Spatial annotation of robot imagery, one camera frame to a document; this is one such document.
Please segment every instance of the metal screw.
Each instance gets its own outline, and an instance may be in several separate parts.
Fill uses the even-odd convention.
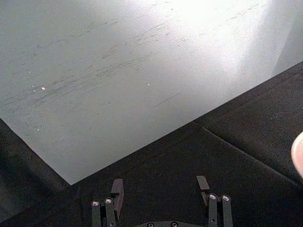
[[[224,199],[225,201],[230,200],[229,196],[227,196],[227,195],[222,196],[222,199]]]
[[[210,194],[210,195],[209,195],[209,198],[211,198],[212,200],[217,199],[216,195],[214,195],[214,194]]]
[[[105,200],[105,203],[111,203],[111,202],[112,202],[111,199],[106,199],[106,200]]]
[[[99,201],[93,201],[93,206],[97,206],[97,205],[99,205]]]
[[[178,227],[178,223],[173,221],[171,224],[170,224],[171,227]]]

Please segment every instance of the scratched white surface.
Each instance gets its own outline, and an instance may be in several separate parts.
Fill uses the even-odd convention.
[[[0,118],[73,184],[302,61],[301,2],[0,0]]]

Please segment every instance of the black fabric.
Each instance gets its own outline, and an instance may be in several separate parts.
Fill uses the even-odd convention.
[[[303,64],[195,120],[285,176],[300,182],[290,148],[303,131]]]
[[[0,222],[68,186],[0,120]]]
[[[192,127],[191,133],[175,136]],[[123,178],[125,187],[122,226],[159,220],[205,224],[196,175],[207,177],[212,192],[232,197],[236,227],[295,227],[303,223],[300,186],[190,123],[73,185],[55,201],[45,201],[2,225],[85,226],[81,201],[93,188],[109,192],[118,177]]]

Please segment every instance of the white round object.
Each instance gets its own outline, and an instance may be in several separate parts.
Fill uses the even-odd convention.
[[[303,178],[303,132],[294,140],[291,155],[296,170]]]

